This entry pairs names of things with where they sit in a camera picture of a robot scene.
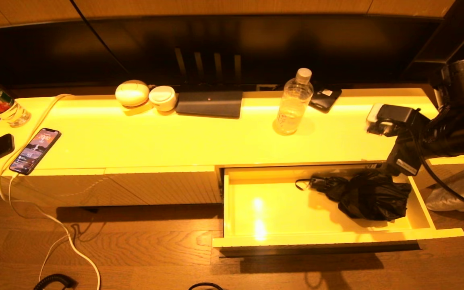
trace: white cup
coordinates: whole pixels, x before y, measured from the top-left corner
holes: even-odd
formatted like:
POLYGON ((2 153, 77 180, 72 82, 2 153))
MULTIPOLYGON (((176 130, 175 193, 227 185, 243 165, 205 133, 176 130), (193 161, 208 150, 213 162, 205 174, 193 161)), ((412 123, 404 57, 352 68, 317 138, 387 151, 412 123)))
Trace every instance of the white cup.
POLYGON ((153 107, 162 112, 173 110, 176 100, 175 90, 170 86, 156 87, 149 92, 149 101, 153 107))

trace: cabinet door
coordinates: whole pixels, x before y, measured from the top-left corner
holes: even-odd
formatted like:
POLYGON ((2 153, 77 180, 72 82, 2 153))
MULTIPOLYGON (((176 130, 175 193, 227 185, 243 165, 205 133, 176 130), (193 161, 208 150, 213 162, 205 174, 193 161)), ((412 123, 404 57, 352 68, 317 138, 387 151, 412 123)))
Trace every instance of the cabinet door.
POLYGON ((221 202, 218 177, 213 169, 192 172, 106 172, 105 175, 147 204, 221 202))
MULTIPOLYGON (((1 178, 1 188, 5 196, 8 196, 9 183, 9 176, 1 178)), ((12 200, 30 201, 40 206, 68 206, 68 204, 61 199, 55 198, 52 195, 42 194, 27 187, 22 177, 16 178, 12 183, 12 200)))
POLYGON ((103 174, 21 176, 23 186, 64 206, 146 205, 142 199, 103 174))

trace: sticker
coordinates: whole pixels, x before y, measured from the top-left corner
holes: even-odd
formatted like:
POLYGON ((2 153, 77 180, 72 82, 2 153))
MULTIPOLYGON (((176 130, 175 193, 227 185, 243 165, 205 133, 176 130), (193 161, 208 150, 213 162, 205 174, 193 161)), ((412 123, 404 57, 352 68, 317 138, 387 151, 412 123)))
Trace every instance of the sticker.
POLYGON ((324 90, 322 90, 322 94, 326 94, 326 95, 328 95, 330 97, 330 95, 332 94, 332 91, 324 89, 324 90))
POLYGON ((414 167, 412 167, 411 165, 405 163, 404 161, 400 160, 400 159, 397 159, 396 160, 396 164, 400 167, 402 167, 403 169, 406 169, 408 172, 410 172, 411 174, 413 174, 414 176, 418 173, 418 170, 415 169, 414 167))

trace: black wall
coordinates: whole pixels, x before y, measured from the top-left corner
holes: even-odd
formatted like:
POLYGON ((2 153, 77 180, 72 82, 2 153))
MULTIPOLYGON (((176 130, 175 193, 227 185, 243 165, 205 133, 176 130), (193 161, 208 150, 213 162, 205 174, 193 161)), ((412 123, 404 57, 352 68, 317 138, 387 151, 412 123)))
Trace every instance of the black wall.
POLYGON ((124 68, 84 22, 7 27, 0 28, 0 84, 9 89, 115 86, 127 79, 157 85, 279 84, 303 66, 325 83, 425 82, 449 59, 464 58, 464 0, 444 20, 231 15, 91 24, 124 68))

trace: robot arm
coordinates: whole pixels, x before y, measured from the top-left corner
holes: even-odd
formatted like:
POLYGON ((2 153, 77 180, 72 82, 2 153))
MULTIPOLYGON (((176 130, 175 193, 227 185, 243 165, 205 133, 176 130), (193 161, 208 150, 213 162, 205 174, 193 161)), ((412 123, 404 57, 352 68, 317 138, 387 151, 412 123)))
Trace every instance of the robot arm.
POLYGON ((430 120, 420 109, 376 104, 367 117, 367 132, 397 136, 388 159, 374 167, 397 176, 415 176, 423 165, 431 177, 464 202, 425 162, 426 158, 464 154, 464 60, 445 66, 431 82, 439 113, 430 120))

